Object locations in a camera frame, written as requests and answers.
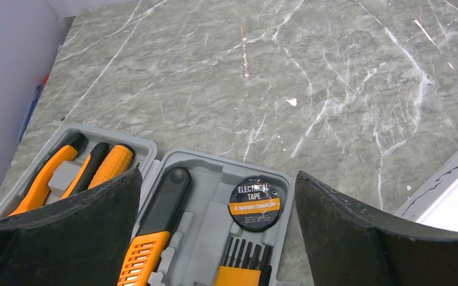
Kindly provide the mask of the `black screwdriver bit set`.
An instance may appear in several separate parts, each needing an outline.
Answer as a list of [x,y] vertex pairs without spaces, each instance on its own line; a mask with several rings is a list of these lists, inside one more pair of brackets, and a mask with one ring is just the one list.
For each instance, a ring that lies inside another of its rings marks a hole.
[[214,286],[269,286],[273,247],[230,237]]

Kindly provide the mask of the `grey plastic tool tray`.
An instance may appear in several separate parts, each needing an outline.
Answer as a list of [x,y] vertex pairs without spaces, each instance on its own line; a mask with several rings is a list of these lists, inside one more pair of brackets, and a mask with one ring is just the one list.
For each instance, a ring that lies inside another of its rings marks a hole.
[[[88,143],[73,161],[62,163],[54,172],[48,183],[51,188],[46,199],[48,204],[60,199],[99,142],[106,142],[111,147],[123,144],[133,149],[132,161],[143,176],[138,217],[143,216],[165,172],[174,167],[190,171],[193,184],[184,213],[147,285],[213,285],[230,237],[272,246],[273,269],[269,285],[278,285],[276,275],[295,193],[291,178],[273,170],[182,148],[158,158],[156,144],[152,141],[93,126],[71,123],[56,133],[0,202],[0,219],[17,208],[43,159],[77,132],[84,134]],[[283,200],[278,221],[264,232],[245,231],[233,220],[228,209],[233,188],[247,178],[268,181],[278,189]]]

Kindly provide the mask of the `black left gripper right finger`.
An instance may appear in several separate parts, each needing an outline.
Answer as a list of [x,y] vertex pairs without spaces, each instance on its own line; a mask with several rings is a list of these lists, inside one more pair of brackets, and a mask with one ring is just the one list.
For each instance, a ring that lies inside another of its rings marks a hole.
[[458,232],[381,211],[303,171],[295,204],[315,285],[458,285]]

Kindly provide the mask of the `orange black screwdriver in tray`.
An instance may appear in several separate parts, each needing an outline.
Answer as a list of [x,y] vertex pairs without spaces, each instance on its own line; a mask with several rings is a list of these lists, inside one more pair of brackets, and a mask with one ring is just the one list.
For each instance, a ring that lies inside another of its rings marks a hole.
[[132,148],[117,144],[110,150],[102,164],[97,169],[88,188],[96,187],[127,170],[134,157]]

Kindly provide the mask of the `orange black pliers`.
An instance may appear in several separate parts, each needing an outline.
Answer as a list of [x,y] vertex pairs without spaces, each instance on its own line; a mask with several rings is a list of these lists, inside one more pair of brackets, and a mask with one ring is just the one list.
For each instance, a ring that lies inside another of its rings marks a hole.
[[[64,139],[54,151],[50,152],[36,170],[24,199],[11,215],[18,215],[42,207],[51,192],[48,183],[53,178],[54,172],[62,163],[73,161],[84,150],[87,143],[88,138],[84,134],[77,132]],[[77,175],[70,181],[61,198],[64,199],[89,189],[98,169],[109,152],[110,145],[108,143],[97,143],[85,159]]]

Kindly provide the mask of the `black orange utility knife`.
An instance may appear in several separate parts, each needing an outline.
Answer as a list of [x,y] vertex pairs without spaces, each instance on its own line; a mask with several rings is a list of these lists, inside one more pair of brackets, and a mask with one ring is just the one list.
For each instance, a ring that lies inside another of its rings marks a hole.
[[193,179],[184,167],[162,176],[131,241],[117,285],[147,285],[181,220]]

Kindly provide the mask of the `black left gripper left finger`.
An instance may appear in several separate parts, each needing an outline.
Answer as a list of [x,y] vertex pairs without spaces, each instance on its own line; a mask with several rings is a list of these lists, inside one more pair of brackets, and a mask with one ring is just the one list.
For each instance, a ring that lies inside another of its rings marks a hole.
[[138,169],[0,220],[0,285],[116,285],[137,218]]

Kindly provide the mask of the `black electrical tape roll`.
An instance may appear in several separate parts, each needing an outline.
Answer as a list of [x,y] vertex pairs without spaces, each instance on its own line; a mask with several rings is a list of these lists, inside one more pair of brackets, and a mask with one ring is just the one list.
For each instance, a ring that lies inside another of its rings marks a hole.
[[261,178],[247,178],[229,197],[233,220],[245,231],[264,232],[279,219],[283,200],[276,187]]

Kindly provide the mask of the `white power strip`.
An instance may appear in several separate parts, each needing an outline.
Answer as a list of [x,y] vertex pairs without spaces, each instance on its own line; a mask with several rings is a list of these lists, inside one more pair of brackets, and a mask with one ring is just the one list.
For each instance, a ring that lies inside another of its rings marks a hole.
[[394,215],[458,232],[458,151]]

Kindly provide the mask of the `blue red pen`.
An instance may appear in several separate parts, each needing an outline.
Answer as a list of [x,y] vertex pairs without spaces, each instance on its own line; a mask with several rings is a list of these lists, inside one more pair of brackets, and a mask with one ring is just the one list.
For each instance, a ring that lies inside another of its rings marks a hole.
[[23,122],[23,125],[21,127],[21,131],[20,131],[20,136],[19,136],[19,141],[22,141],[23,137],[24,137],[24,134],[26,133],[26,129],[29,125],[29,122],[32,118],[32,115],[33,115],[33,112],[37,106],[37,103],[43,93],[43,90],[44,90],[44,87],[45,85],[47,84],[48,82],[48,79],[49,79],[49,74],[47,74],[44,79],[43,79],[43,82],[38,85],[36,87],[36,92],[35,92],[35,96],[33,98],[33,100],[31,101],[30,105],[29,105],[29,109],[27,111],[27,114],[26,114],[26,117],[24,119],[24,122]]

